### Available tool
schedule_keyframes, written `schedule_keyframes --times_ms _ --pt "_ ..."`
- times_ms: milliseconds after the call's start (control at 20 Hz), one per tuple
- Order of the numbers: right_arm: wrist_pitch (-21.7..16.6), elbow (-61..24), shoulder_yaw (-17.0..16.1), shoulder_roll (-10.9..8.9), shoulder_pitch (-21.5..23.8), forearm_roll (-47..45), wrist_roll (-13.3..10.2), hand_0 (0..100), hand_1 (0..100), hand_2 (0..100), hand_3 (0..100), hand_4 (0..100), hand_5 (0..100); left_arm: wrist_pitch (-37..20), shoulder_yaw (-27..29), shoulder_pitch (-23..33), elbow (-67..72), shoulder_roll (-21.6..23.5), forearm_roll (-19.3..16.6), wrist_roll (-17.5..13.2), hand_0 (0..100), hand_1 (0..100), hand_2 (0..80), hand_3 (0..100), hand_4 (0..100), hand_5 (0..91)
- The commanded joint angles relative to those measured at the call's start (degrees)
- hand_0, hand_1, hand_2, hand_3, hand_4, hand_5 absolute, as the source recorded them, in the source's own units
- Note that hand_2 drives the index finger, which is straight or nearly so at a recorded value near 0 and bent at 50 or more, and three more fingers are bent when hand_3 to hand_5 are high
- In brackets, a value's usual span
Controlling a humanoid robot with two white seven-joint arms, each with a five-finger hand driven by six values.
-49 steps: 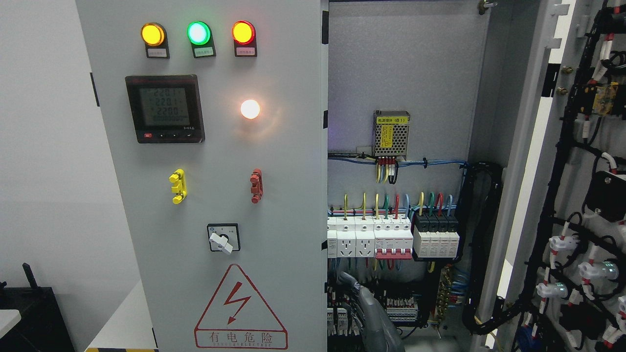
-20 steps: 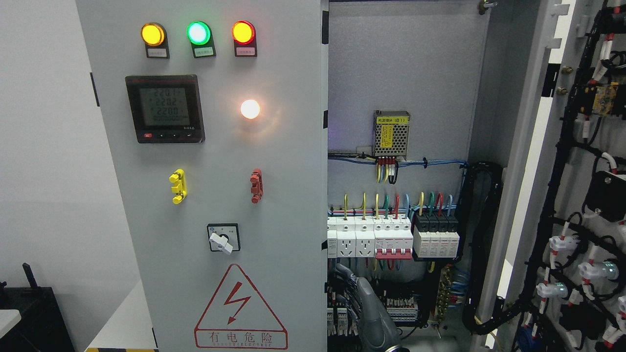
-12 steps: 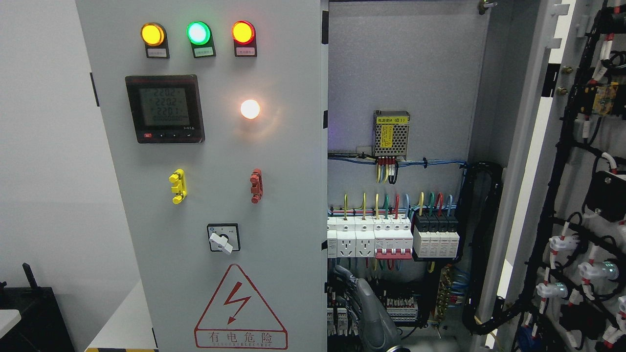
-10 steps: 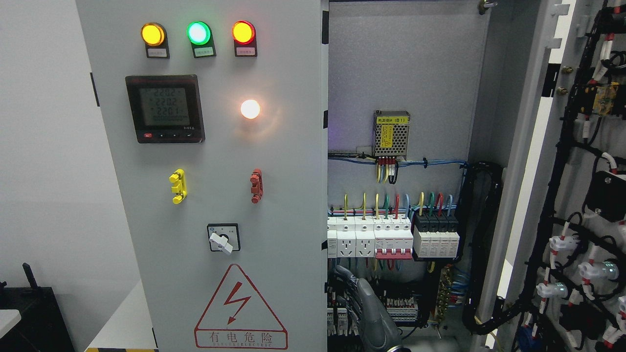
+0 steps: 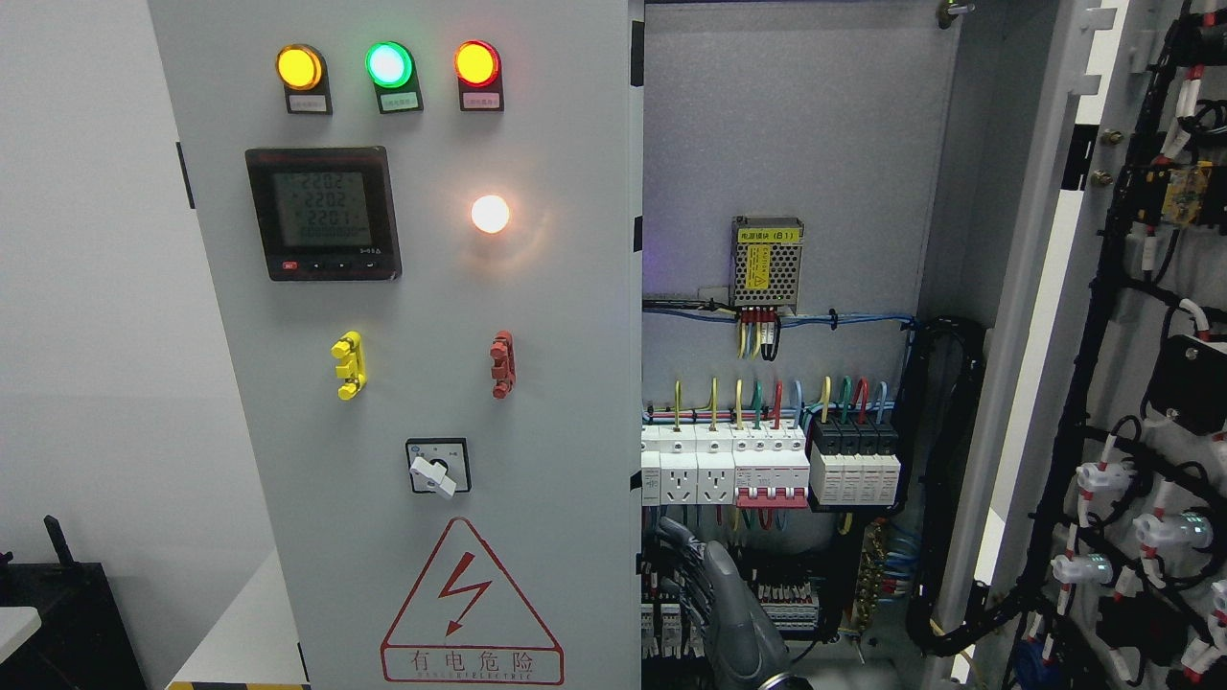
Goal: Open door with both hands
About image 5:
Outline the dark grey robot right hand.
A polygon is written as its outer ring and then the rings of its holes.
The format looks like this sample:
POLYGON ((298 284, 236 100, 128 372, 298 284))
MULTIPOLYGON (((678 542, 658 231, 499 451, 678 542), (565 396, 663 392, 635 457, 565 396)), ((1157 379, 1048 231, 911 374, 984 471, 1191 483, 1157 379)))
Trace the dark grey robot right hand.
POLYGON ((703 638, 719 689, 790 689, 798 681, 782 634, 771 622, 720 541, 697 541, 679 521, 663 517, 654 532, 681 577, 663 578, 703 638))

